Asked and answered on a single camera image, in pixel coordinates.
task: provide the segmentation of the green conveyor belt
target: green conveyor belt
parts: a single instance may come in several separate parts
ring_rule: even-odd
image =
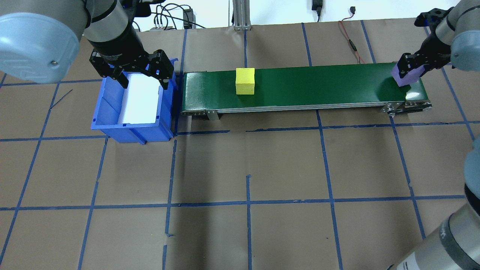
[[[301,110],[428,101],[421,81],[398,87],[395,63],[255,70],[255,95],[236,95],[235,71],[184,75],[182,113]]]

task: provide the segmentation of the metal post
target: metal post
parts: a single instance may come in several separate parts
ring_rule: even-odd
[[[233,27],[236,31],[251,30],[250,0],[233,0]]]

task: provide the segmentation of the metal bracket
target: metal bracket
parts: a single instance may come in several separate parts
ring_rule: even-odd
[[[208,116],[208,120],[220,120],[220,117],[218,116],[216,110],[207,110],[206,113]]]
[[[388,116],[393,118],[398,114],[428,111],[431,109],[432,104],[430,101],[389,102],[382,108],[382,112],[386,112]]]
[[[183,116],[207,116],[208,120],[220,120],[217,110],[184,111]]]
[[[387,102],[385,106],[382,108],[381,112],[386,112],[388,116],[394,117],[395,113],[394,111],[400,107],[403,104],[403,102]]]
[[[251,30],[250,0],[233,0],[233,27],[236,31]]]

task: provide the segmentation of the yellow block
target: yellow block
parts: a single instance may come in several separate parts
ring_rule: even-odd
[[[237,77],[235,79],[235,89],[237,95],[255,94],[255,69],[237,68]]]

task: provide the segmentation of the blue tape line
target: blue tape line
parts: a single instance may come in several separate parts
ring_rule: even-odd
[[[248,248],[248,270],[252,270],[252,216],[250,212],[250,179],[252,176],[247,175],[247,248]]]
[[[180,79],[179,79],[179,85],[178,85],[178,102],[177,102],[177,111],[175,114],[175,128],[173,130],[174,136],[178,135],[178,130],[179,130],[179,117],[180,117],[180,111],[181,111],[181,106],[183,103],[182,96],[183,96],[183,64],[185,62],[185,49],[187,47],[187,29],[183,31],[183,44],[182,44],[182,49],[181,49],[181,63],[180,63]]]
[[[85,227],[84,239],[82,241],[82,249],[80,249],[80,258],[78,260],[77,270],[82,269],[82,264],[84,261],[85,247],[87,245],[88,232],[90,230],[90,222],[92,221],[93,209],[95,205],[96,192],[98,190],[98,181],[95,182],[95,188],[93,190],[92,202],[90,203],[90,210],[88,211],[87,225]]]
[[[38,83],[15,83],[15,84],[4,84],[3,86],[34,86]]]
[[[428,33],[428,29],[427,29],[427,27],[426,27],[426,26],[424,26],[424,27],[423,27],[423,30],[425,30],[425,33],[427,34],[427,37],[428,37],[430,34]]]
[[[135,208],[166,208],[167,203],[152,203],[152,204],[120,204],[120,205],[95,205],[94,209],[135,209]]]
[[[445,80],[447,81],[447,84],[448,84],[448,88],[450,88],[450,92],[452,93],[452,96],[455,99],[455,103],[458,107],[458,110],[462,115],[463,121],[465,121],[465,125],[467,125],[467,129],[468,129],[468,132],[470,133],[470,137],[472,138],[472,140],[475,140],[475,136],[473,135],[473,131],[470,127],[470,123],[467,120],[467,116],[463,112],[462,106],[460,105],[460,101],[458,101],[458,98],[455,94],[455,90],[453,89],[452,83],[450,82],[450,79],[448,79],[447,73],[445,72],[445,68],[442,68],[442,73],[444,74]]]
[[[396,131],[396,126],[395,126],[395,122],[394,122],[393,118],[390,118],[390,123],[392,124],[392,129],[393,129],[393,133],[394,133],[394,136],[395,136],[396,146],[398,148],[398,152],[400,154],[400,159],[402,161],[403,171],[405,172],[405,178],[407,179],[408,189],[410,190],[410,196],[412,198],[412,203],[413,203],[413,208],[415,210],[415,215],[417,216],[417,222],[419,224],[420,234],[422,236],[422,239],[425,239],[425,231],[423,229],[423,223],[421,221],[420,212],[419,212],[419,209],[418,209],[418,206],[417,206],[417,201],[415,199],[415,193],[413,192],[413,188],[410,184],[410,175],[408,173],[407,163],[405,162],[405,156],[403,155],[402,145],[400,144],[400,139],[398,138],[398,132]]]
[[[91,136],[64,136],[64,137],[43,137],[42,141],[51,140],[78,140],[78,139],[103,139],[105,135],[91,135]]]
[[[3,85],[3,82],[5,82],[5,78],[7,77],[7,74],[5,73],[1,79],[0,86]]]
[[[426,125],[463,125],[465,122],[451,122],[451,123],[443,123],[443,122],[432,122],[432,123],[405,123],[405,124],[397,124],[395,126],[426,126]]]
[[[250,204],[292,204],[292,203],[329,203],[330,199],[294,199],[294,200],[256,200]]]
[[[23,141],[38,141],[39,138],[17,138],[17,139],[0,139],[0,142],[23,142]]]
[[[228,132],[230,132],[230,130],[188,131],[188,132],[178,132],[177,135],[220,134],[220,133],[228,133]]]
[[[100,163],[98,164],[98,172],[96,175],[95,187],[93,189],[92,200],[90,202],[90,207],[88,211],[87,224],[85,226],[84,239],[82,241],[82,249],[80,250],[80,258],[78,260],[77,270],[82,269],[82,264],[84,260],[84,254],[85,254],[85,247],[86,247],[87,238],[88,238],[88,232],[90,231],[90,223],[92,221],[93,210],[95,208],[95,199],[98,191],[98,180],[100,179],[100,175],[102,173],[103,161],[105,159],[105,153],[107,152],[108,136],[104,136],[104,138],[105,138],[105,144],[103,145],[102,156],[100,157]]]
[[[465,195],[429,195],[415,196],[416,200],[442,200],[442,199],[464,199]],[[372,198],[337,198],[335,202],[371,202],[371,201],[405,201],[412,197],[372,197]],[[301,204],[301,203],[329,203],[330,199],[293,199],[293,200],[254,200],[250,204]],[[94,209],[136,209],[136,208],[167,208],[170,207],[209,207],[209,206],[228,206],[228,205],[246,205],[247,201],[225,201],[209,203],[157,203],[157,204],[122,204],[122,205],[95,205]],[[89,205],[71,205],[71,206],[28,206],[19,207],[19,211],[24,210],[66,210],[66,209],[90,209]],[[16,207],[0,207],[0,211],[15,211]]]
[[[59,86],[60,86],[60,84],[57,84],[57,87],[55,88],[55,92],[53,92],[52,100],[50,102],[50,107],[52,107],[53,103],[55,102],[55,97],[57,96]],[[43,133],[45,132],[45,128],[47,127],[48,119],[50,117],[50,112],[51,112],[51,110],[49,109],[47,111],[47,115],[46,115],[45,121],[43,123],[42,131],[40,133],[40,139],[43,137]],[[25,178],[25,182],[24,182],[24,185],[22,187],[20,197],[18,198],[18,202],[17,202],[17,206],[15,207],[15,212],[13,214],[12,222],[10,223],[10,227],[8,229],[7,237],[5,238],[5,242],[3,244],[3,248],[2,248],[2,251],[1,251],[1,254],[0,254],[0,265],[3,261],[3,257],[5,256],[5,251],[7,250],[7,245],[8,245],[8,242],[10,240],[10,236],[12,235],[13,226],[15,225],[15,221],[17,219],[18,211],[19,211],[19,208],[22,204],[22,200],[23,200],[24,195],[25,195],[25,190],[27,189],[28,181],[30,180],[30,175],[32,174],[32,169],[33,169],[33,166],[35,164],[36,156],[38,154],[38,150],[40,149],[40,143],[41,143],[41,140],[39,140],[38,143],[36,144],[35,152],[34,152],[33,157],[32,157],[32,162],[30,162],[30,166],[28,167],[28,173],[27,173],[27,176]]]
[[[248,61],[247,61],[247,30],[243,31],[243,56],[244,56],[244,67],[248,67]]]
[[[76,80],[76,81],[61,81],[57,84],[75,84],[75,83],[91,83],[91,82],[101,82],[102,79],[92,79],[92,80]],[[34,86],[38,83],[14,83],[14,84],[4,84],[3,86]]]
[[[324,126],[323,129],[336,129],[336,128],[365,128],[365,127],[390,127],[389,124],[365,124],[365,125],[331,125]]]
[[[52,141],[52,140],[103,139],[103,138],[105,138],[105,135],[42,137],[42,138],[12,138],[12,139],[0,139],[0,142]]]
[[[20,211],[23,210],[75,210],[75,209],[89,209],[88,205],[66,205],[66,206],[25,206],[19,207]]]
[[[303,38],[305,39],[305,47],[307,48],[307,57],[308,57],[308,66],[312,66],[312,58],[310,57],[310,47],[308,46],[307,32],[305,31],[305,24],[301,23],[301,28],[303,31]]]
[[[92,83],[101,82],[103,79],[91,79],[91,80],[75,80],[75,81],[61,81],[61,84],[75,84],[75,83]]]
[[[318,126],[306,126],[306,127],[285,127],[285,128],[259,128],[255,130],[247,130],[245,132],[266,132],[266,131],[291,131],[291,130],[313,130],[318,129]]]
[[[363,28],[365,39],[367,40],[368,50],[370,50],[370,56],[372,57],[372,61],[373,63],[377,63],[377,61],[375,60],[375,56],[373,55],[372,46],[370,44],[370,39],[368,38],[367,29],[365,28],[365,24],[363,23],[363,20],[361,20],[360,23],[361,23],[361,27]]]
[[[103,145],[102,156],[100,157],[100,164],[98,165],[98,172],[96,173],[97,181],[100,179],[100,175],[102,174],[103,160],[105,159],[105,153],[107,152],[108,135],[103,137],[105,138],[105,144]]]
[[[383,201],[408,201],[412,197],[377,197],[377,198],[342,198],[335,202],[383,202]]]
[[[320,130],[320,142],[322,144],[322,154],[324,157],[325,175],[327,178],[328,198],[330,201],[330,210],[332,212],[332,223],[333,223],[333,232],[335,236],[335,246],[336,246],[336,255],[338,258],[338,267],[340,270],[343,270],[342,254],[340,251],[340,239],[338,238],[338,228],[336,224],[335,199],[333,197],[332,183],[330,181],[330,170],[328,169],[328,159],[327,159],[327,152],[325,148],[324,131],[322,127],[322,120],[320,119],[320,114],[318,110],[316,110],[316,113],[317,113],[318,126]]]
[[[165,270],[166,263],[167,263],[167,245],[163,245],[162,270]]]
[[[441,200],[441,199],[464,199],[465,195],[433,195],[415,196],[416,200]]]
[[[208,202],[208,203],[179,203],[177,207],[207,207],[207,206],[225,206],[225,205],[245,205],[246,201],[230,201],[230,202]]]
[[[170,167],[170,184],[168,186],[168,203],[167,203],[167,214],[165,217],[165,234],[169,235],[170,230],[170,212],[172,209],[172,193],[173,193],[173,178],[175,176],[175,159],[177,154],[177,140],[173,142],[172,150],[172,164]],[[164,245],[163,256],[162,256],[162,267],[165,269],[165,263],[167,261],[167,245]]]
[[[172,153],[172,164],[170,167],[170,184],[168,186],[168,207],[167,207],[167,217],[165,218],[165,234],[168,234],[168,230],[170,228],[170,210],[171,210],[171,203],[172,203],[172,192],[173,192],[173,178],[175,173],[175,156],[177,152],[177,140],[173,143],[173,153]]]

